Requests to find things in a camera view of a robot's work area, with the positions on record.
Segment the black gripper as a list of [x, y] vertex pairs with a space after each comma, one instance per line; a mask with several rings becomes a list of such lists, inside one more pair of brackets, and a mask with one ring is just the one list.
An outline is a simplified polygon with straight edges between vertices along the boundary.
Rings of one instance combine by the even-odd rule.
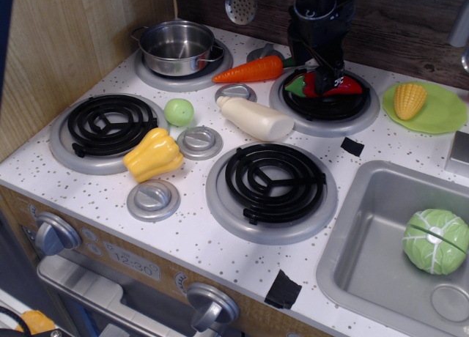
[[356, 13], [354, 3], [335, 3], [333, 9], [317, 16], [311, 10], [289, 8], [288, 44], [295, 66], [314, 59], [320, 65], [314, 73], [314, 92], [323, 96], [344, 80], [342, 42]]

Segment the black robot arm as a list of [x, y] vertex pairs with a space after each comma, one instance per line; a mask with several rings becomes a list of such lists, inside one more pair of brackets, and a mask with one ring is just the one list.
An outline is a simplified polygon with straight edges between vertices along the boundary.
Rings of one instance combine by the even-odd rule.
[[342, 83], [342, 43], [356, 14], [355, 0], [295, 0], [289, 8], [287, 39], [297, 66], [314, 59], [314, 92], [323, 96]]

